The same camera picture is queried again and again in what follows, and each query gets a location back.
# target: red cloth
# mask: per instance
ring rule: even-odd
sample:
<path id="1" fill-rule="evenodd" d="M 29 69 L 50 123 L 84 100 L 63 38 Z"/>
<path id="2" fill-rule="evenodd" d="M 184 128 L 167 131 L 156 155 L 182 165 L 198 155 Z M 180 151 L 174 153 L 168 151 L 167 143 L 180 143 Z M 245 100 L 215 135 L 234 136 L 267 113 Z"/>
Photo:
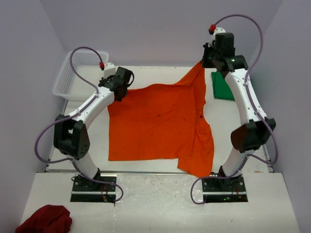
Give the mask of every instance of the red cloth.
<path id="1" fill-rule="evenodd" d="M 64 206 L 46 205 L 38 209 L 15 233 L 68 233 L 72 223 Z"/>

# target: lavender wall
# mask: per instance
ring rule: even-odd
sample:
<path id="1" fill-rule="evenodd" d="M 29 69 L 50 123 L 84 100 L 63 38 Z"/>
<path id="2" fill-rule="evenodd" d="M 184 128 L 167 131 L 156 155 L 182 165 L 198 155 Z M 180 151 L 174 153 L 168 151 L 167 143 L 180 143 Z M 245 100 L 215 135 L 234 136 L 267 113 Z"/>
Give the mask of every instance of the lavender wall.
<path id="1" fill-rule="evenodd" d="M 311 232 L 311 1 L 284 0 L 264 35 L 252 73 L 264 110 L 276 119 L 279 161 L 301 232 Z M 274 146 L 268 143 L 270 154 Z"/>
<path id="2" fill-rule="evenodd" d="M 0 232 L 14 232 L 42 166 L 34 155 L 39 131 L 63 100 L 52 86 L 65 52 L 39 0 L 0 1 Z M 41 143 L 47 158 L 52 132 Z"/>
<path id="3" fill-rule="evenodd" d="M 254 17 L 265 31 L 282 0 L 41 0 L 65 51 L 106 50 L 122 65 L 193 65 L 202 58 L 207 29 L 233 13 Z M 250 59 L 256 28 L 233 18 L 221 26 L 236 35 Z"/>

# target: green box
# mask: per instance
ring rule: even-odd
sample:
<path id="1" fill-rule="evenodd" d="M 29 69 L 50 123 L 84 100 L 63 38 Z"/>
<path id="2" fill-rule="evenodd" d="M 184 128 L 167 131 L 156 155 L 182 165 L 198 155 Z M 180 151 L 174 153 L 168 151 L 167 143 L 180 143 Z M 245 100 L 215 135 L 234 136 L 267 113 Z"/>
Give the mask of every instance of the green box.
<path id="1" fill-rule="evenodd" d="M 225 82 L 220 72 L 212 72 L 213 93 L 215 99 L 221 100 L 233 100 L 234 97 L 230 90 L 230 87 Z"/>

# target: red connector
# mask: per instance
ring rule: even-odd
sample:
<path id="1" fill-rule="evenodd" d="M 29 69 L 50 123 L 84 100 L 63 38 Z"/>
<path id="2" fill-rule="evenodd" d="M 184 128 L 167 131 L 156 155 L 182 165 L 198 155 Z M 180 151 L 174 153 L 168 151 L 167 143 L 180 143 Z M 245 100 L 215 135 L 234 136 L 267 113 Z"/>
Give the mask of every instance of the red connector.
<path id="1" fill-rule="evenodd" d="M 104 70 L 105 69 L 105 65 L 103 62 L 99 62 L 99 67 L 101 70 Z"/>
<path id="2" fill-rule="evenodd" d="M 212 25 L 209 27 L 209 30 L 208 30 L 209 34 L 213 35 L 215 29 L 216 29 L 216 25 L 215 25 L 215 24 L 212 24 Z"/>

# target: black bracket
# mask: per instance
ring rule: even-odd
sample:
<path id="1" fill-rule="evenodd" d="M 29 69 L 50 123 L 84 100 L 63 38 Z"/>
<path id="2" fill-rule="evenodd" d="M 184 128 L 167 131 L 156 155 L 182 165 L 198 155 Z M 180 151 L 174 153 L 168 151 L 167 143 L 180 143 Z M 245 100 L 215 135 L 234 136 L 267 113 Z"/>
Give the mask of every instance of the black bracket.
<path id="1" fill-rule="evenodd" d="M 208 43 L 205 43 L 203 47 L 202 66 L 204 68 L 217 68 L 222 74 L 240 68 L 248 69 L 244 56 L 235 55 L 232 33 L 218 33 L 215 35 L 213 46 L 209 47 Z"/>
<path id="2" fill-rule="evenodd" d="M 266 118 L 265 120 L 271 129 L 274 130 L 276 121 L 273 118 Z M 231 133 L 231 143 L 236 150 L 244 153 L 248 150 L 258 150 L 261 145 L 267 143 L 270 135 L 270 132 L 262 121 L 254 122 L 251 120 Z"/>
<path id="3" fill-rule="evenodd" d="M 134 74 L 132 71 L 123 67 L 118 67 L 115 75 L 111 75 L 106 79 L 102 78 L 99 81 L 98 86 L 108 88 L 110 91 L 114 92 L 115 100 L 121 101 L 127 95 L 127 88 L 133 83 L 133 81 Z"/>
<path id="4" fill-rule="evenodd" d="M 60 114 L 55 120 L 64 118 L 67 116 Z M 75 160 L 82 159 L 90 147 L 86 125 L 73 119 L 55 124 L 53 143 L 62 154 L 70 155 Z"/>

